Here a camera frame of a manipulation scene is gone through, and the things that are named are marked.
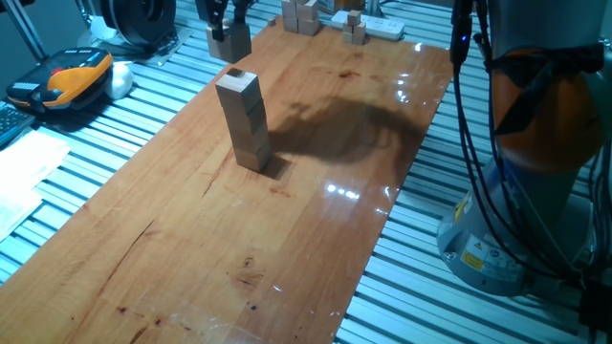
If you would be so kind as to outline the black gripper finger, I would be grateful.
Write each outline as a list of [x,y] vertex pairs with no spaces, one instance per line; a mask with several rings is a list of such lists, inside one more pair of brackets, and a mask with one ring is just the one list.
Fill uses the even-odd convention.
[[223,19],[228,0],[195,0],[199,18],[212,28],[212,38],[224,40]]
[[251,0],[232,0],[234,6],[234,18],[233,21],[238,24],[246,23],[246,14],[248,8],[251,6]]

